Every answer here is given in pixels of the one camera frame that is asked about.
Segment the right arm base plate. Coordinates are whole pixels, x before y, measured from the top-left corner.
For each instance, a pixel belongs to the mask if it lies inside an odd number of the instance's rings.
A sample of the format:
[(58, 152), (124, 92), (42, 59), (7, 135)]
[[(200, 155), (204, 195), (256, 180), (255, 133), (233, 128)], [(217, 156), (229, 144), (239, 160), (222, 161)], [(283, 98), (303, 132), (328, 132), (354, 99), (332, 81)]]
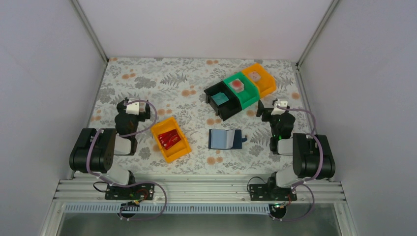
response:
[(249, 184), (247, 186), (251, 201), (296, 201), (297, 195), (290, 188)]

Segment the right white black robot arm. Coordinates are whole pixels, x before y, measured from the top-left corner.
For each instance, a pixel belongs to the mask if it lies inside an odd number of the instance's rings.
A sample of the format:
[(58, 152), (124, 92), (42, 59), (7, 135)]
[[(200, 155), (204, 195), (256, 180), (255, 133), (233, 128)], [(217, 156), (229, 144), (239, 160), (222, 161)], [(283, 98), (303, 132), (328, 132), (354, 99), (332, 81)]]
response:
[(307, 181), (332, 178), (336, 164), (326, 135), (293, 131), (296, 118), (292, 112), (304, 112), (315, 121), (315, 116), (306, 109), (290, 108), (288, 102), (276, 99), (271, 107), (258, 101), (256, 116), (269, 123), (271, 138), (269, 148), (273, 154), (290, 156), (292, 165), (275, 172), (269, 181), (277, 189), (294, 189)]

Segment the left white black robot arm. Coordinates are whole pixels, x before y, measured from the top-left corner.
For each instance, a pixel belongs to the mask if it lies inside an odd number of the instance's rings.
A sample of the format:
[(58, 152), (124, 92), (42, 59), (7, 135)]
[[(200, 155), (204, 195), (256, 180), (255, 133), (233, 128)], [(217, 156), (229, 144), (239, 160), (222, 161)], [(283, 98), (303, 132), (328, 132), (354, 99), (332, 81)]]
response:
[(110, 190), (136, 191), (139, 184), (133, 173), (113, 163), (114, 155), (133, 155), (137, 149), (136, 136), (148, 131), (138, 129), (140, 122), (157, 121), (157, 109), (147, 100), (125, 98), (117, 104), (114, 128), (84, 128), (69, 156), (73, 171), (90, 174), (108, 184)]

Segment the blue card holder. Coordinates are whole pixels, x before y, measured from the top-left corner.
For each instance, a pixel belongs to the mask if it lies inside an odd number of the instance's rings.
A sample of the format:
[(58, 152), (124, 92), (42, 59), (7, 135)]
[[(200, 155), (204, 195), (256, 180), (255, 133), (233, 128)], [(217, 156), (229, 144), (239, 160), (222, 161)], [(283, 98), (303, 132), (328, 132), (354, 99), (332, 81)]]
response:
[(208, 135), (208, 148), (215, 150), (242, 149), (247, 141), (240, 129), (210, 129)]

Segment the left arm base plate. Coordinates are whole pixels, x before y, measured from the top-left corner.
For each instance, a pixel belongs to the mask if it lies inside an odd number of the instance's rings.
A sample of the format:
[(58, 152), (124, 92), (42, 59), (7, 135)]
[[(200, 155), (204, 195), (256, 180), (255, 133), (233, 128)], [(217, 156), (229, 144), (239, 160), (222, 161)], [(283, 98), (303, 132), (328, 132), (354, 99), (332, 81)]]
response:
[(144, 183), (133, 187), (107, 186), (105, 200), (153, 200), (154, 184)]

